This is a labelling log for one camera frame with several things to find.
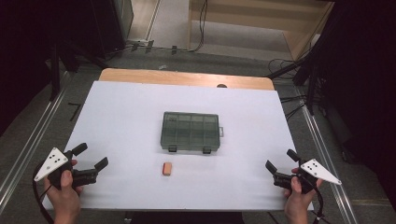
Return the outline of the dark curtain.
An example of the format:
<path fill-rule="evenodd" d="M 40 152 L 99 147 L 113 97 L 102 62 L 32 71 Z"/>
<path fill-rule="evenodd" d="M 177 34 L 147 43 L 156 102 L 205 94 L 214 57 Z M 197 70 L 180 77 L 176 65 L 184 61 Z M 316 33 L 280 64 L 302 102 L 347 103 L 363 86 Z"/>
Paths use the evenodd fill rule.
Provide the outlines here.
<path fill-rule="evenodd" d="M 0 135 L 50 83 L 51 48 L 83 0 L 0 0 Z"/>
<path fill-rule="evenodd" d="M 396 0 L 338 0 L 323 87 L 350 131 L 344 148 L 396 209 Z"/>

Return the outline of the grey clear compartment box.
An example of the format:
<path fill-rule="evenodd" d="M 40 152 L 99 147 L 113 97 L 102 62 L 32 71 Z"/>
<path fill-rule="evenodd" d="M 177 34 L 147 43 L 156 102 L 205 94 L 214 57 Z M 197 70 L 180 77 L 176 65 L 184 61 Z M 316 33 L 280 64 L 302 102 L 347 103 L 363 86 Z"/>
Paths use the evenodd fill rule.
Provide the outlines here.
<path fill-rule="evenodd" d="M 163 113 L 160 143 L 168 152 L 201 151 L 211 154 L 220 147 L 219 116 L 166 111 Z"/>

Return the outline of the white table board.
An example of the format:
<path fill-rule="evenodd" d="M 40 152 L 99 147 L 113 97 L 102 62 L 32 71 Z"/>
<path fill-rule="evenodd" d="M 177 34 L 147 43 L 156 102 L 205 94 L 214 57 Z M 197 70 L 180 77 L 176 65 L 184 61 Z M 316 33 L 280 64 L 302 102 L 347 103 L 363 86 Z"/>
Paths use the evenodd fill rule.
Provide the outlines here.
<path fill-rule="evenodd" d="M 224 131 L 219 150 L 169 153 L 161 148 L 163 113 L 211 113 Z M 78 168 L 104 157 L 108 166 L 80 199 L 84 209 L 169 211 L 274 211 L 283 190 L 265 163 L 289 172 L 294 147 L 276 91 L 93 83 L 67 143 L 86 143 Z M 172 173 L 163 175 L 163 164 Z"/>

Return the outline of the person's left hand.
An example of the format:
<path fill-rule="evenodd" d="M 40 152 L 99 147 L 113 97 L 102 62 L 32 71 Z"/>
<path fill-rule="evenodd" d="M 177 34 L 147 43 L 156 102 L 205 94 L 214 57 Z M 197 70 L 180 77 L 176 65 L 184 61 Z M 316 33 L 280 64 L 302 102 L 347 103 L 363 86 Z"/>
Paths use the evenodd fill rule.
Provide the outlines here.
<path fill-rule="evenodd" d="M 83 187 L 72 188 L 73 176 L 68 170 L 61 175 L 61 188 L 56 189 L 44 179 L 44 189 L 54 209 L 54 224 L 76 224 L 80 213 L 80 194 Z"/>

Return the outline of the black cabinet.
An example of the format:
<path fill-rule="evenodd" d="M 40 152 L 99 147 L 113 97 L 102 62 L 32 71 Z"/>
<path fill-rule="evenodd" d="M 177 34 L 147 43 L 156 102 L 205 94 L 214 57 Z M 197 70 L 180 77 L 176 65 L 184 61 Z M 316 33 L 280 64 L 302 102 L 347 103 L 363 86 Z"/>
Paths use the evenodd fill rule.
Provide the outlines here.
<path fill-rule="evenodd" d="M 102 55 L 124 49 L 134 19 L 132 0 L 91 0 Z"/>

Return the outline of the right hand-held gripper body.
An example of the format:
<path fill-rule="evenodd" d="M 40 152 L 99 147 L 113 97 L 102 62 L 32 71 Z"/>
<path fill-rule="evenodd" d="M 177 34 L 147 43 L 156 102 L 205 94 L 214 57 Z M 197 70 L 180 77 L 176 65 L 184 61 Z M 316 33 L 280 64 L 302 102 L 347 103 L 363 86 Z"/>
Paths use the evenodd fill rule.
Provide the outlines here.
<path fill-rule="evenodd" d="M 274 185 L 283 189 L 291 190 L 291 180 L 298 177 L 302 185 L 302 193 L 306 194 L 317 186 L 317 181 L 322 179 L 336 185 L 341 185 L 342 181 L 328 171 L 316 159 L 302 163 L 295 174 L 286 175 L 273 168 Z"/>

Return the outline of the black metal stand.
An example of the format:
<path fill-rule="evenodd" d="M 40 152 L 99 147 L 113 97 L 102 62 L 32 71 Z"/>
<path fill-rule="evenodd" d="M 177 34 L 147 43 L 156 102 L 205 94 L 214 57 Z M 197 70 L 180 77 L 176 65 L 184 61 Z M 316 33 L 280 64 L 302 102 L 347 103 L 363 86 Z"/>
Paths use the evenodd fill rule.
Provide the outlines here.
<path fill-rule="evenodd" d="M 81 55 L 90 63 L 93 63 L 102 69 L 108 68 L 106 63 L 100 61 L 83 47 L 78 46 L 72 41 L 66 39 L 55 41 L 50 48 L 51 96 L 49 99 L 51 101 L 53 101 L 61 91 L 60 63 L 63 63 L 67 71 L 77 72 L 79 68 L 79 62 L 76 58 L 77 55 Z"/>
<path fill-rule="evenodd" d="M 315 115 L 313 105 L 315 103 L 316 86 L 318 84 L 318 65 L 314 62 L 314 59 L 318 56 L 322 48 L 323 41 L 318 40 L 313 47 L 303 54 L 301 59 L 290 61 L 289 65 L 281 67 L 267 76 L 273 80 L 298 68 L 297 73 L 292 78 L 292 82 L 295 86 L 302 86 L 308 81 L 308 91 L 305 96 L 304 105 L 311 116 Z"/>

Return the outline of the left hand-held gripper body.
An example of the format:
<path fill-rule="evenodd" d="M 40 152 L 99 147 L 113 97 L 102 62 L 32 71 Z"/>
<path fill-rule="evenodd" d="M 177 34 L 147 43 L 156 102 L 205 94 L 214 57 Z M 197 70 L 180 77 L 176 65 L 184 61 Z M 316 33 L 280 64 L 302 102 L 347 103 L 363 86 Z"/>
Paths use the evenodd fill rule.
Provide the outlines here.
<path fill-rule="evenodd" d="M 72 149 L 62 152 L 59 148 L 54 147 L 34 175 L 34 181 L 38 182 L 46 177 L 53 187 L 60 189 L 61 175 L 65 170 L 69 170 L 73 176 L 73 189 L 94 184 L 97 178 L 95 168 L 83 171 L 75 170 L 72 165 L 73 157 Z"/>

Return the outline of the person's right hand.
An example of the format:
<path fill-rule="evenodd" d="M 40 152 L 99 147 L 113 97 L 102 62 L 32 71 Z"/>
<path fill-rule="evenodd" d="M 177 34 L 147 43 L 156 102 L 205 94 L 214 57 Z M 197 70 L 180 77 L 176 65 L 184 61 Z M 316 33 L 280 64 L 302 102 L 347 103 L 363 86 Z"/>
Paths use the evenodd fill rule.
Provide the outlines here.
<path fill-rule="evenodd" d="M 308 205 L 316 196 L 316 191 L 312 189 L 306 194 L 302 193 L 302 185 L 298 177 L 293 177 L 290 182 L 291 190 L 284 190 L 284 197 L 287 199 L 284 206 L 284 213 L 289 224 L 308 224 Z"/>

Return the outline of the wooden table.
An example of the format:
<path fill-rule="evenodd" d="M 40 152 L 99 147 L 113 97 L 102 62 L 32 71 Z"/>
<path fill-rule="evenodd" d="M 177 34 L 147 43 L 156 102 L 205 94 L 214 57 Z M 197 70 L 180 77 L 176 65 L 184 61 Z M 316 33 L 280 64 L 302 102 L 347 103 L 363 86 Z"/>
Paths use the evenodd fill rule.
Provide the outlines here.
<path fill-rule="evenodd" d="M 266 90 L 275 89 L 273 81 L 267 77 L 240 77 L 178 71 L 146 69 L 104 69 L 100 81 L 118 81 L 149 84 L 184 85 L 214 87 L 224 85 L 229 89 Z"/>

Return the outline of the wooden shelf unit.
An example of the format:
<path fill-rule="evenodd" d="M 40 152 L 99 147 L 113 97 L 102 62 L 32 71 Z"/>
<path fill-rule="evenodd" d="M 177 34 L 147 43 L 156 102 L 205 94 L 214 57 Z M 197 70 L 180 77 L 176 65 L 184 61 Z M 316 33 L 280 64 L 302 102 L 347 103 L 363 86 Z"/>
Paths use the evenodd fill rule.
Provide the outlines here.
<path fill-rule="evenodd" d="M 188 48 L 191 23 L 199 20 L 204 3 L 207 21 L 281 30 L 293 60 L 321 33 L 334 5 L 333 0 L 189 0 Z"/>

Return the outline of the metal floor rail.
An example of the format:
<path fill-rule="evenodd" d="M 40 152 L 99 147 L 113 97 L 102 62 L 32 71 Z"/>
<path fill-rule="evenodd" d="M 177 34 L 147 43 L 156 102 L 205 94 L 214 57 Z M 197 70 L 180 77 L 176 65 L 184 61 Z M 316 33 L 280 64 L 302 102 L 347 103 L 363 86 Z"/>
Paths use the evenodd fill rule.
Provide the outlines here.
<path fill-rule="evenodd" d="M 322 165 L 333 175 L 338 177 L 339 174 L 334 166 L 334 163 L 332 162 L 331 155 L 323 140 L 316 118 L 310 114 L 305 98 L 301 99 L 301 103 L 304 105 L 304 118 L 318 151 L 318 157 Z M 344 224 L 359 224 L 344 186 L 331 183 L 330 188 L 332 189 L 332 195 L 334 196 L 338 210 L 340 211 L 340 214 L 344 220 Z"/>
<path fill-rule="evenodd" d="M 59 93 L 52 101 L 47 103 L 43 114 L 29 135 L 29 138 L 24 143 L 21 152 L 11 166 L 5 180 L 0 184 L 0 216 L 7 207 L 7 203 L 10 200 L 19 181 L 21 180 L 22 174 L 24 173 L 28 163 L 35 154 L 37 146 L 44 133 L 48 129 L 52 118 L 57 112 L 58 107 L 64 98 L 65 92 L 70 85 L 70 82 L 73 80 L 75 74 L 75 72 L 64 72 L 61 75 L 61 88 Z"/>

